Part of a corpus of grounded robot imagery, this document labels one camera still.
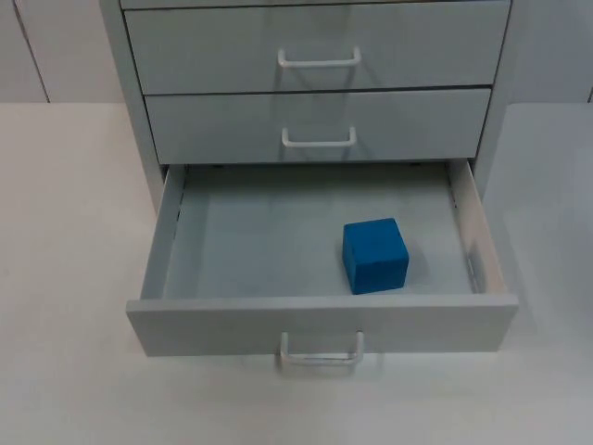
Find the white table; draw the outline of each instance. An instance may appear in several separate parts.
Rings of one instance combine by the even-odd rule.
[[[593,108],[508,113],[486,196],[523,302],[503,350],[354,375],[144,356],[124,304],[155,215],[124,106],[3,105],[0,147],[3,443],[590,441]]]

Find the white wall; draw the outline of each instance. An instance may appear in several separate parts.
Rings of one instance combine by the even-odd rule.
[[[0,102],[45,102],[44,90],[10,0],[0,0]]]
[[[52,102],[123,100],[98,0],[20,0]]]
[[[50,100],[121,100],[98,0],[21,2]],[[593,0],[529,2],[513,102],[587,100],[593,86]]]
[[[529,0],[513,102],[582,102],[593,87],[593,0]]]

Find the white drawer handle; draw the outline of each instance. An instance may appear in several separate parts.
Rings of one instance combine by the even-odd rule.
[[[282,364],[293,364],[297,366],[355,366],[360,363],[364,356],[364,334],[362,331],[356,333],[356,350],[350,357],[344,359],[330,357],[295,357],[288,353],[288,333],[282,332],[280,338],[280,359]]]
[[[286,148],[350,148],[357,144],[356,128],[350,127],[347,141],[293,142],[288,138],[288,129],[282,129],[282,145]]]
[[[362,61],[360,48],[352,48],[352,58],[346,60],[286,60],[286,53],[283,49],[278,50],[278,65],[282,68],[350,68],[356,67]]]

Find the drawer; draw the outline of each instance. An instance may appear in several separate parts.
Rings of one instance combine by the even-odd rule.
[[[316,0],[120,0],[122,9],[163,9],[175,7],[221,7],[221,6],[286,6],[314,4]],[[361,3],[360,0],[322,0],[319,3]],[[421,2],[481,2],[483,0],[370,0],[364,3],[421,3]]]
[[[410,251],[406,285],[353,296],[343,226],[384,217]],[[466,161],[172,166],[127,305],[152,356],[496,350],[516,309]]]
[[[490,90],[150,96],[163,164],[473,158]]]
[[[509,2],[126,11],[146,95],[494,82]]]

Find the blue block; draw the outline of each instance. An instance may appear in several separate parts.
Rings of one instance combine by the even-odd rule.
[[[358,295],[403,287],[410,255],[396,220],[389,218],[346,224],[342,259]]]

